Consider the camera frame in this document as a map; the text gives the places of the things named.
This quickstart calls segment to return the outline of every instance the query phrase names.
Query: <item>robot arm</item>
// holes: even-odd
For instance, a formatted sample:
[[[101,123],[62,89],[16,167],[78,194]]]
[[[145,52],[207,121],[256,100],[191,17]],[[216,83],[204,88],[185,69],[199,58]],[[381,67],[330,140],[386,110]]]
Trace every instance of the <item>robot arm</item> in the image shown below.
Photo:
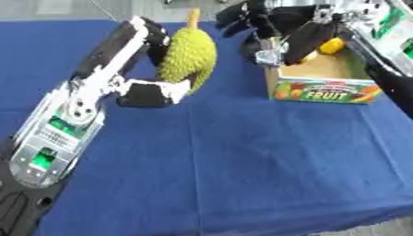
[[[192,87],[190,77],[177,84],[124,78],[146,54],[159,65],[169,40],[149,19],[122,23],[8,138],[0,150],[0,236],[30,235],[36,229],[103,127],[104,97],[115,94],[120,106],[131,107],[180,102]]]
[[[250,0],[217,14],[224,37],[254,29],[241,47],[253,63],[295,65],[334,37],[366,62],[366,71],[413,118],[413,12],[401,0],[347,1],[303,6],[296,1]]]

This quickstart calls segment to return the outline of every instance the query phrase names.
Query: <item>fruit box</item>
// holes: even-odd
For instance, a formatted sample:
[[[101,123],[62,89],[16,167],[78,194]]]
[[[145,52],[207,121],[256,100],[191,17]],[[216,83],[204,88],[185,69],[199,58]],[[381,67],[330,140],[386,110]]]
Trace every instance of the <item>fruit box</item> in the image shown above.
[[[265,69],[270,99],[337,103],[369,103],[382,91],[364,71],[365,64],[349,49],[279,69]]]

